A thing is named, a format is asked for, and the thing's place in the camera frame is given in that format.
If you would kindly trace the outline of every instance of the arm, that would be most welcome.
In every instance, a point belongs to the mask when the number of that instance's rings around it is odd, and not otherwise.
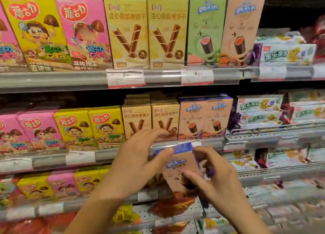
[[[148,162],[149,149],[165,129],[140,130],[120,146],[112,167],[95,187],[64,234],[101,234],[108,230],[111,219],[125,200],[141,190],[171,159],[174,150],[166,148]]]
[[[236,169],[212,147],[198,146],[195,152],[206,157],[215,174],[208,182],[192,171],[184,175],[197,185],[213,206],[240,234],[271,234],[263,220],[249,204]]]

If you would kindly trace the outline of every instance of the chocolate roll illustration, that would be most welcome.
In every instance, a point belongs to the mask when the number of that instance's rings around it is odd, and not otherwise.
[[[166,58],[173,57],[173,49],[174,49],[174,45],[177,40],[177,36],[178,36],[180,29],[181,29],[180,25],[178,25],[178,24],[174,25],[173,32],[172,32],[172,35],[170,36],[170,40],[169,40],[166,55],[165,55]]]
[[[127,40],[124,38],[124,36],[122,35],[121,31],[118,28],[116,28],[116,30],[113,30],[113,34],[115,34],[116,38],[124,46],[125,50],[127,50],[127,52],[129,52],[130,51],[130,45],[127,42]]]
[[[238,55],[243,54],[246,49],[245,49],[245,37],[240,36],[238,37],[235,42],[235,49]]]
[[[197,133],[198,129],[197,129],[195,123],[190,123],[189,124],[189,131],[191,131],[191,133]]]
[[[159,121],[158,122],[158,124],[159,124],[159,127],[161,128],[161,129],[165,129],[165,125],[164,125],[164,122],[163,121]]]
[[[211,37],[209,35],[204,36],[201,39],[201,46],[202,46],[205,54],[213,53],[212,41],[211,41]],[[208,57],[208,59],[209,60],[214,59],[214,55],[212,54],[210,57]]]
[[[135,134],[137,132],[136,126],[134,125],[133,122],[130,122],[129,125],[130,125],[130,127],[131,127],[131,129],[133,131],[133,134]]]
[[[144,124],[144,120],[141,119],[141,120],[139,121],[138,130],[141,130],[141,129],[142,129],[143,124]]]
[[[169,131],[169,128],[170,128],[170,125],[172,124],[172,121],[173,121],[173,118],[170,117],[170,118],[168,119],[168,122],[167,122],[167,125],[166,125],[166,130],[167,130],[167,131]]]
[[[134,25],[133,34],[132,34],[132,40],[130,44],[130,50],[128,57],[130,58],[136,58],[136,45],[138,43],[138,39],[140,36],[141,26],[138,24]]]
[[[221,130],[221,124],[220,124],[219,121],[215,121],[212,126],[213,126],[215,131],[220,131]]]
[[[152,31],[153,34],[156,36],[156,39],[158,40],[158,42],[160,43],[161,47],[163,48],[164,52],[167,52],[167,43],[165,41],[165,39],[163,38],[163,36],[161,35],[160,31],[158,28],[156,28],[155,30]]]

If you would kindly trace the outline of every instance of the hand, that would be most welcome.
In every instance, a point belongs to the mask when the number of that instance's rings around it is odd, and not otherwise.
[[[194,148],[198,157],[208,159],[205,166],[212,165],[214,175],[211,181],[206,181],[192,171],[184,171],[191,180],[211,201],[219,213],[234,223],[253,211],[250,206],[234,166],[222,158],[212,147],[197,146]]]
[[[152,161],[149,150],[158,136],[168,135],[165,129],[139,130],[120,149],[100,187],[100,197],[125,200],[136,194],[171,160],[174,149],[166,148]]]

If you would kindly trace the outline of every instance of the person's left hand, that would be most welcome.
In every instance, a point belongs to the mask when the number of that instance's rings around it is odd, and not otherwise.
[[[161,151],[148,161],[149,150],[158,136],[168,135],[165,129],[139,130],[123,143],[102,183],[96,191],[101,198],[125,200],[136,194],[172,159],[174,149]]]

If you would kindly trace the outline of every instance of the purple package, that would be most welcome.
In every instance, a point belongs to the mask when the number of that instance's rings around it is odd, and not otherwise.
[[[103,0],[55,0],[75,70],[112,68]]]
[[[29,72],[6,13],[0,6],[0,73]]]
[[[0,113],[0,153],[22,154],[28,153],[32,145],[23,128],[20,126],[17,111],[6,111]]]
[[[27,111],[17,119],[35,150],[64,149],[64,142],[54,120],[57,109]]]
[[[259,66],[260,65],[262,47],[263,47],[263,44],[254,44],[253,51],[251,53],[251,57],[249,60],[250,66]]]
[[[76,169],[55,170],[48,176],[47,182],[59,199],[79,195],[78,185],[73,177],[75,172]]]

